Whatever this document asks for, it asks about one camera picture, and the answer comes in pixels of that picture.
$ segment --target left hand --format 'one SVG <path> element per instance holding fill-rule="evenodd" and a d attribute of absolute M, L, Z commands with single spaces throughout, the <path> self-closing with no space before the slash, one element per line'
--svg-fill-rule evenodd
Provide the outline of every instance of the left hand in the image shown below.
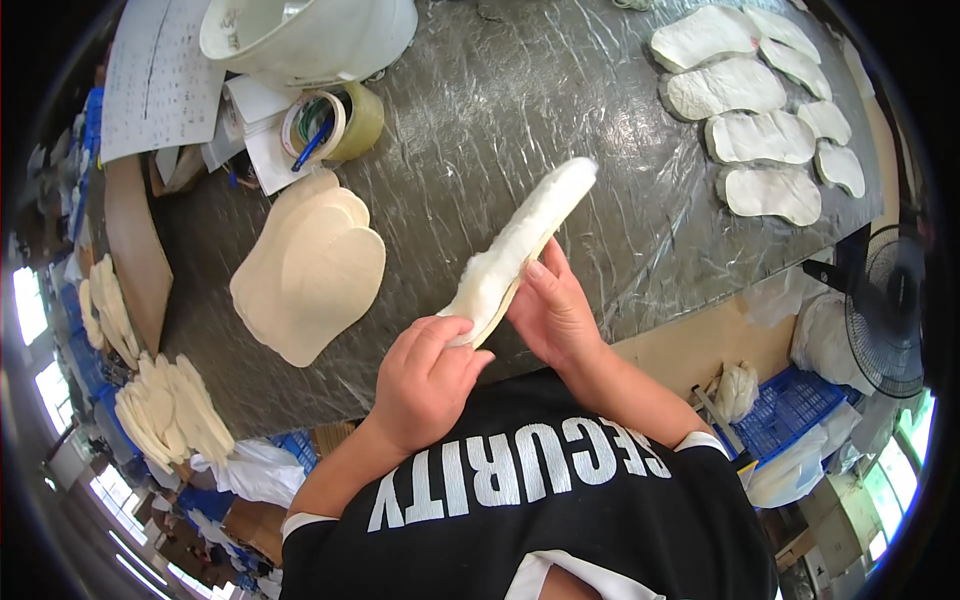
<path fill-rule="evenodd" d="M 407 456 L 445 436 L 493 360 L 488 350 L 445 348 L 472 327 L 462 317 L 424 317 L 401 333 L 380 364 L 376 403 L 364 425 Z"/>

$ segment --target person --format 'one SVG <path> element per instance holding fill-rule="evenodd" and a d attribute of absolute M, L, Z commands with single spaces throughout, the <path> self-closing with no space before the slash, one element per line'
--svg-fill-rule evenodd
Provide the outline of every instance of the person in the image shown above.
<path fill-rule="evenodd" d="M 155 491 L 153 501 L 150 503 L 150 518 L 154 521 L 156 528 L 161 534 L 166 535 L 172 543 L 177 543 L 177 537 L 174 535 L 173 525 L 177 518 L 173 514 L 173 503 L 177 501 L 177 495 L 172 492 L 166 494 L 160 490 Z"/>
<path fill-rule="evenodd" d="M 224 550 L 220 544 L 210 543 L 204 540 L 204 547 L 199 548 L 195 545 L 189 545 L 186 548 L 191 554 L 200 559 L 205 566 L 222 566 L 228 564 L 230 560 L 227 550 Z"/>
<path fill-rule="evenodd" d="M 551 239 L 507 310 L 547 369 L 474 388 L 472 323 L 419 319 L 370 414 L 283 523 L 283 600 L 773 598 L 777 571 L 724 446 L 601 339 Z"/>

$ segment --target paper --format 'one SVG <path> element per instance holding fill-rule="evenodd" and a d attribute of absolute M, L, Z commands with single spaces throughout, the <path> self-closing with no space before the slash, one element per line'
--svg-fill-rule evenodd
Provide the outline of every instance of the paper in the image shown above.
<path fill-rule="evenodd" d="M 276 90 L 249 75 L 235 77 L 226 86 L 233 105 L 248 125 L 255 125 L 278 112 L 286 112 L 300 96 L 299 90 Z"/>
<path fill-rule="evenodd" d="M 226 71 L 200 51 L 209 0 L 130 0 L 107 67 L 100 157 L 213 139 Z"/>
<path fill-rule="evenodd" d="M 204 157 L 206 170 L 213 173 L 245 147 L 243 141 L 243 125 L 236 108 L 229 100 L 220 103 L 220 113 L 217 115 L 217 127 L 213 134 L 213 141 L 200 147 L 200 154 Z"/>
<path fill-rule="evenodd" d="M 174 170 L 177 168 L 177 156 L 179 155 L 180 146 L 160 148 L 156 151 L 156 156 L 154 156 L 156 169 L 160 172 L 160 178 L 164 185 L 169 183 L 170 178 L 174 176 Z"/>
<path fill-rule="evenodd" d="M 256 178 L 267 196 L 275 194 L 313 170 L 305 165 L 297 173 L 290 170 L 295 159 L 283 150 L 280 143 L 282 125 L 282 122 L 277 122 L 267 130 L 244 137 Z"/>

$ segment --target gray plastic sheet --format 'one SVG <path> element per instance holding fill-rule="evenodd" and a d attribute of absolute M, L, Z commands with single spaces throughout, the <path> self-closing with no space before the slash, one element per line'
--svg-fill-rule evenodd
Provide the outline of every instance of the gray plastic sheet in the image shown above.
<path fill-rule="evenodd" d="M 370 312 L 306 369 L 259 345 L 228 284 L 270 201 L 230 188 L 221 172 L 152 204 L 175 276 L 161 349 L 196 365 L 237 439 L 362 417 L 397 334 L 450 301 L 468 258 L 572 156 L 595 158 L 600 172 L 557 237 L 609 342 L 720 302 L 869 223 L 881 210 L 880 178 L 862 102 L 827 29 L 785 0 L 758 4 L 820 48 L 867 193 L 854 200 L 821 186 L 823 216 L 808 228 L 736 217 L 720 204 L 703 123 L 663 109 L 664 70 L 647 48 L 656 28 L 700 4 L 636 12 L 608 0 L 418 3 L 413 45 L 369 84 L 386 107 L 383 135 L 336 171 L 368 203 L 387 247 Z M 791 109 L 812 101 L 784 86 Z M 498 358 L 483 380 L 540 366 L 506 322 L 486 347 Z"/>

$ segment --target hand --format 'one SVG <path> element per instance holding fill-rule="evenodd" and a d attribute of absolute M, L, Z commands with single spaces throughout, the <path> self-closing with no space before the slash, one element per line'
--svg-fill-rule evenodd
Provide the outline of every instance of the hand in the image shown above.
<path fill-rule="evenodd" d="M 364 420 L 400 453 L 411 455 L 445 436 L 464 412 L 488 350 L 445 348 L 473 327 L 463 317 L 424 317 L 396 338 L 380 365 L 376 403 Z"/>
<path fill-rule="evenodd" d="M 537 358 L 564 376 L 582 368 L 606 345 L 587 296 L 552 237 L 543 249 L 543 262 L 545 267 L 536 260 L 527 263 L 507 320 Z"/>

